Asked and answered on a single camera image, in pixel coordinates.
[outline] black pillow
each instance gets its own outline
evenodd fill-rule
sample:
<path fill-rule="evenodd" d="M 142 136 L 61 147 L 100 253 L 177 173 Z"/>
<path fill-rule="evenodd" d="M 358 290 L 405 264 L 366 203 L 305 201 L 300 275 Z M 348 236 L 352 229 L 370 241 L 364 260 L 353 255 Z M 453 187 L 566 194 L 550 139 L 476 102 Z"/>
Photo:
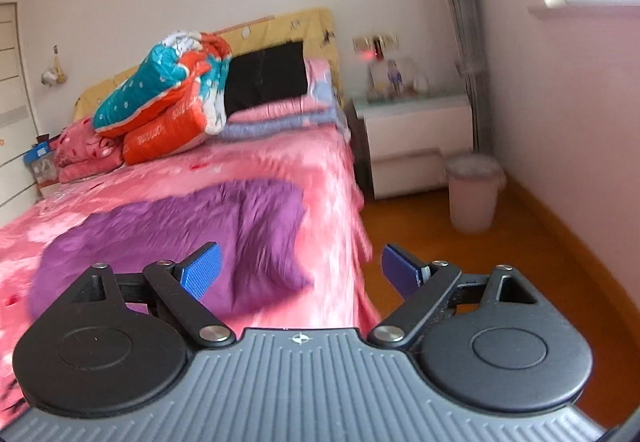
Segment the black pillow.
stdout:
<path fill-rule="evenodd" d="M 225 86 L 225 111 L 238 111 L 308 92 L 302 41 L 234 57 Z"/>

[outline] headboard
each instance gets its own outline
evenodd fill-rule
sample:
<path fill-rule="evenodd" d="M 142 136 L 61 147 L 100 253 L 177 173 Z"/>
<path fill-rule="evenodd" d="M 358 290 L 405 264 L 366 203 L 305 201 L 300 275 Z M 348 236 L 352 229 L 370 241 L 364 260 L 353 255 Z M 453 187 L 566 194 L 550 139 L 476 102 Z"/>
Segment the headboard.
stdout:
<path fill-rule="evenodd" d="M 302 40 L 305 57 L 329 61 L 334 86 L 338 93 L 342 92 L 334 19 L 329 9 L 315 8 L 278 17 L 268 16 L 224 28 L 216 33 L 229 43 L 235 56 L 286 41 Z M 130 68 L 85 90 L 76 101 L 74 120 L 94 114 L 100 103 L 135 73 L 136 69 L 136 66 Z"/>

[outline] white nightstand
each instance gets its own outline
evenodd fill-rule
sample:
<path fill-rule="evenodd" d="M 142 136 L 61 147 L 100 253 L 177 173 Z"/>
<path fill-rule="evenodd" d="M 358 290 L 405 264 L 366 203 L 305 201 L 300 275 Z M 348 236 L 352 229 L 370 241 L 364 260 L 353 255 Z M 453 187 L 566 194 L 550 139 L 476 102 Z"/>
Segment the white nightstand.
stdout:
<path fill-rule="evenodd" d="M 466 94 L 369 102 L 354 98 L 364 120 L 376 199 L 447 184 L 445 160 L 474 147 Z"/>

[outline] black circular cover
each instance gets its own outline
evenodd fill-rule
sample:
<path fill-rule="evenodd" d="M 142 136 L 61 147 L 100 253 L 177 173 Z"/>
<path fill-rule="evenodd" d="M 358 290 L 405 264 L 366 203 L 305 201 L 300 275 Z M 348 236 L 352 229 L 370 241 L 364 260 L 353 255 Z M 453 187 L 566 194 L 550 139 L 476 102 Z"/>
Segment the black circular cover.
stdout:
<path fill-rule="evenodd" d="M 73 417 L 116 414 L 158 396 L 186 364 L 184 340 L 161 319 L 126 309 L 91 316 L 44 314 L 20 339 L 14 372 L 30 404 Z"/>
<path fill-rule="evenodd" d="M 527 413 L 574 399 L 593 359 L 554 309 L 487 303 L 428 330 L 418 362 L 431 382 L 468 406 Z"/>

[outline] pink bedspread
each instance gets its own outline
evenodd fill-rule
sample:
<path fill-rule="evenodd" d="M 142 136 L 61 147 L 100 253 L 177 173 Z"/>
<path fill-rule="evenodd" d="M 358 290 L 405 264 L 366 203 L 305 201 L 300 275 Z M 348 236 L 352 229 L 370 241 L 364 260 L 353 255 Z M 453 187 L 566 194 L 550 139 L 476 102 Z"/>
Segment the pink bedspread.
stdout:
<path fill-rule="evenodd" d="M 360 271 L 360 263 L 371 257 L 371 245 L 358 213 L 363 199 L 353 177 L 351 150 L 342 136 L 333 127 L 323 127 L 255 142 L 209 143 L 66 186 L 0 229 L 0 395 L 14 378 L 15 343 L 30 325 L 27 290 L 44 248 L 55 237 L 91 213 L 123 203 L 184 195 L 210 184 L 255 177 L 284 179 L 304 190 L 306 215 L 295 252 L 315 285 L 277 306 L 237 317 L 230 326 L 237 334 L 249 326 L 355 326 L 368 332 L 379 320 Z M 0 409 L 18 398 L 16 391 Z M 10 416 L 0 412 L 0 425 Z"/>

